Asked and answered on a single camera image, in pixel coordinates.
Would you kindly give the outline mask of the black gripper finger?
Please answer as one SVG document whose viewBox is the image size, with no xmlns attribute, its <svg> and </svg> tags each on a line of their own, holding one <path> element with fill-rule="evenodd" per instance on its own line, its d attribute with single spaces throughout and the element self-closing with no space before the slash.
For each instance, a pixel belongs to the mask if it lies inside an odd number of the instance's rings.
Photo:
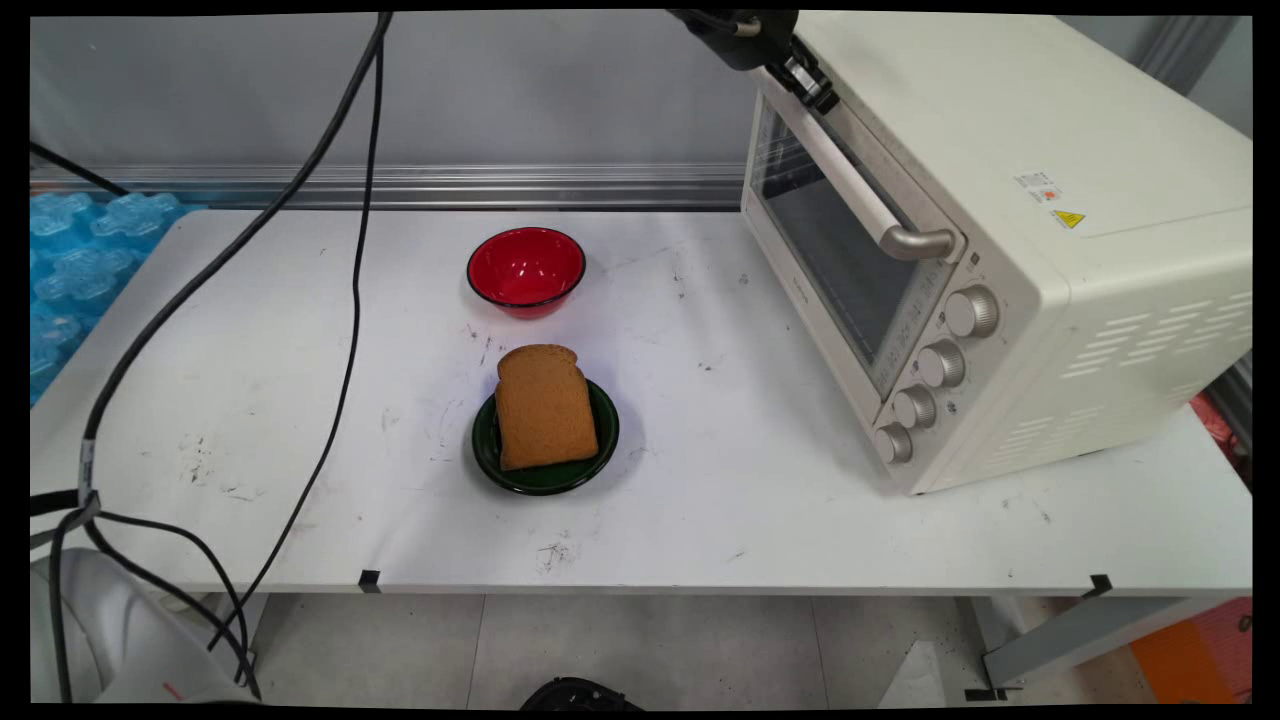
<svg viewBox="0 0 1280 720">
<path fill-rule="evenodd" d="M 813 105 L 819 99 L 819 81 L 799 58 L 788 58 L 768 65 L 768 73 L 803 105 Z"/>
<path fill-rule="evenodd" d="M 791 38 L 790 51 L 790 77 L 795 82 L 792 92 L 810 111 L 828 114 L 838 104 L 838 95 L 817 55 L 800 38 Z"/>
</svg>

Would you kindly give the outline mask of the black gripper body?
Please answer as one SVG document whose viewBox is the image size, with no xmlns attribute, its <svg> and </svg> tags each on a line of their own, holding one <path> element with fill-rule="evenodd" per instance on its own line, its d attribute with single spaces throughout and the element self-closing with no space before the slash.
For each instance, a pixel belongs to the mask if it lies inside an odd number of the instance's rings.
<svg viewBox="0 0 1280 720">
<path fill-rule="evenodd" d="M 733 70 L 781 67 L 792 56 L 800 10 L 668 10 Z"/>
</svg>

